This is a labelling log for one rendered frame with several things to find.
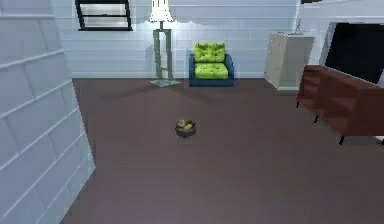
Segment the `dark bowl with fruit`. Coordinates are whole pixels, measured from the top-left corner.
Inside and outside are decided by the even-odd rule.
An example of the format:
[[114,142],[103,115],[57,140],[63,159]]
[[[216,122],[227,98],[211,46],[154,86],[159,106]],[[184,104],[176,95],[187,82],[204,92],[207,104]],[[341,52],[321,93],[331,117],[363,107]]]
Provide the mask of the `dark bowl with fruit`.
[[191,137],[196,133],[196,123],[192,120],[179,120],[176,123],[175,131],[179,137]]

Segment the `grey floor lamp white shade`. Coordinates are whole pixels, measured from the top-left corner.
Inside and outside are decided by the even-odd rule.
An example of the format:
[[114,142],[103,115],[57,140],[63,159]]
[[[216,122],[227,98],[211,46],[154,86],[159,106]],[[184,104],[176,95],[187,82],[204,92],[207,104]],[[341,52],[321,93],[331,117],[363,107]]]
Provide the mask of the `grey floor lamp white shade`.
[[173,22],[169,0],[151,0],[150,22],[157,23],[153,30],[153,49],[156,79],[151,84],[164,88],[179,84],[173,75],[172,30],[165,23]]

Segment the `cream square cabinet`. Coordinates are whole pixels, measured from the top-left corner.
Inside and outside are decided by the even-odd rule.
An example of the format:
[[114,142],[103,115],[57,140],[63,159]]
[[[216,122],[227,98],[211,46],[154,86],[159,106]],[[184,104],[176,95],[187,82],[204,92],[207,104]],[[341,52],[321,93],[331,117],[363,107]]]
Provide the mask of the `cream square cabinet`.
[[277,90],[298,90],[313,43],[313,36],[271,34],[264,78]]

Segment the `black framed window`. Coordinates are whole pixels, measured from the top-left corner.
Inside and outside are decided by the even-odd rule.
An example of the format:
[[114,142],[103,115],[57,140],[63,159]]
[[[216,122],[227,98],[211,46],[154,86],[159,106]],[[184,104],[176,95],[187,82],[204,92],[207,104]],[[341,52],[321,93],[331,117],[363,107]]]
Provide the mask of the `black framed window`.
[[75,0],[79,31],[132,31],[129,0]]

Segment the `small grey figurine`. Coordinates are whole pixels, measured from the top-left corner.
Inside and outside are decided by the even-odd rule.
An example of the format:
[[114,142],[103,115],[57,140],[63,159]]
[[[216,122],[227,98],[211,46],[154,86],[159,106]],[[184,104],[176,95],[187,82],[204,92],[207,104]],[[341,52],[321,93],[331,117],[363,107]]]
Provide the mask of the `small grey figurine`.
[[289,33],[288,35],[303,35],[301,31],[301,21],[301,18],[297,18],[294,31]]

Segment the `brown wooden sideboard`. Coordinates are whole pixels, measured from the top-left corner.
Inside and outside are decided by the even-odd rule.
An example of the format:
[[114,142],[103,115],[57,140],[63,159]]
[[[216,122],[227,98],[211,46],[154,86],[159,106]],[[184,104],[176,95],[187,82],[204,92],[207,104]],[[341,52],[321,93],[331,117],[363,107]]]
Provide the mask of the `brown wooden sideboard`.
[[305,106],[340,134],[384,136],[384,88],[349,74],[321,66],[305,65],[296,107]]

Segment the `black television screen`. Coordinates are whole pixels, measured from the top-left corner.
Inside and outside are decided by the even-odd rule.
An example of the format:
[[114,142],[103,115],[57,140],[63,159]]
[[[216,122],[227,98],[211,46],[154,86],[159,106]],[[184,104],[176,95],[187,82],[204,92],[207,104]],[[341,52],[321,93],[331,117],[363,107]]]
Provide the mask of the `black television screen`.
[[377,84],[384,71],[384,25],[338,23],[325,65]]

